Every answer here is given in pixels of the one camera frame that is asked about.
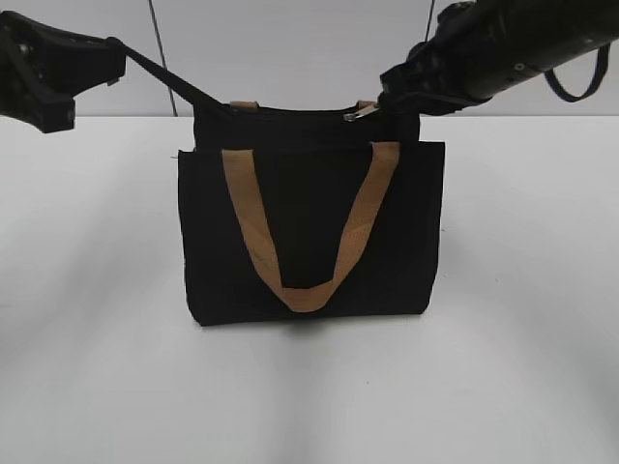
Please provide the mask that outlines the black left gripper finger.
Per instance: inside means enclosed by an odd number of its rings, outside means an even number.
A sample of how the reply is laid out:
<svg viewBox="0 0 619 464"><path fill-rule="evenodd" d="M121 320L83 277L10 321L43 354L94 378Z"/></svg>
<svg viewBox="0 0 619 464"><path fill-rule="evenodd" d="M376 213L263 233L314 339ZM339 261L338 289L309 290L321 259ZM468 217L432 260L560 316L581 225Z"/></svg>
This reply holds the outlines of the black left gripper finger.
<svg viewBox="0 0 619 464"><path fill-rule="evenodd" d="M75 97L102 84L112 85L126 73L126 55L104 39L54 28L23 16L21 43L27 62L54 91Z"/></svg>
<svg viewBox="0 0 619 464"><path fill-rule="evenodd" d="M21 107L19 120L42 133L55 133L74 129L75 113L72 98L47 101L27 97Z"/></svg>

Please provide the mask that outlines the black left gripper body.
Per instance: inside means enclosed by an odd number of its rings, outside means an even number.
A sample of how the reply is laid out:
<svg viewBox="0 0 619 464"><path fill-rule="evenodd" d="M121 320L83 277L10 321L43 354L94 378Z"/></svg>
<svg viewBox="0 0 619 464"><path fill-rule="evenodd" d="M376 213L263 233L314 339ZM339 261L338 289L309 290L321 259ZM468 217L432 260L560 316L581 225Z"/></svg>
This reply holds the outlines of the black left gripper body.
<svg viewBox="0 0 619 464"><path fill-rule="evenodd" d="M19 121L42 121L38 84L20 46L8 13L1 13L1 115Z"/></svg>

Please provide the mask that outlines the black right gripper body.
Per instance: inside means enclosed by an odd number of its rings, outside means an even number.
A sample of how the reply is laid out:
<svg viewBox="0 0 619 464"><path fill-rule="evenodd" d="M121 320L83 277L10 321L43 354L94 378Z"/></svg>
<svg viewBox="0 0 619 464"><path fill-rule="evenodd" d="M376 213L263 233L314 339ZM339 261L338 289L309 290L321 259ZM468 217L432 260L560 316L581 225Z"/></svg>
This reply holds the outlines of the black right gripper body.
<svg viewBox="0 0 619 464"><path fill-rule="evenodd" d="M479 88L497 11L496 2L455 2L438 14L434 36L415 45L405 61L407 108L442 116L485 104L497 94Z"/></svg>

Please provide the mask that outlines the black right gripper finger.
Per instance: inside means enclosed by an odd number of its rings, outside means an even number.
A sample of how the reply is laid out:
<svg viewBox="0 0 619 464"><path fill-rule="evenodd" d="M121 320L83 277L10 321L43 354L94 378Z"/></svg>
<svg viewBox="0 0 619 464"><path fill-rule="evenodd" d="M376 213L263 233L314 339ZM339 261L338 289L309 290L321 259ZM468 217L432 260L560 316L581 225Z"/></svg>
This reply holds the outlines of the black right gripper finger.
<svg viewBox="0 0 619 464"><path fill-rule="evenodd" d="M432 57L407 60L380 75L378 101L386 112L435 114L438 61Z"/></svg>

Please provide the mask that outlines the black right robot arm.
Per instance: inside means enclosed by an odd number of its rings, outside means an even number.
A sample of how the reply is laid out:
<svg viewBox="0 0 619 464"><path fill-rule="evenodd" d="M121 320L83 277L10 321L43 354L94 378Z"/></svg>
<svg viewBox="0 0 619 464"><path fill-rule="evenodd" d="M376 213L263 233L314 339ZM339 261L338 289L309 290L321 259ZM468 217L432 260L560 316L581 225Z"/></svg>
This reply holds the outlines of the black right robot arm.
<svg viewBox="0 0 619 464"><path fill-rule="evenodd" d="M380 76L385 113L443 116L489 102L496 95L544 75L565 102L578 98L558 82L555 68L591 51L598 60L593 95L618 38L615 1L463 1L437 17L432 38Z"/></svg>

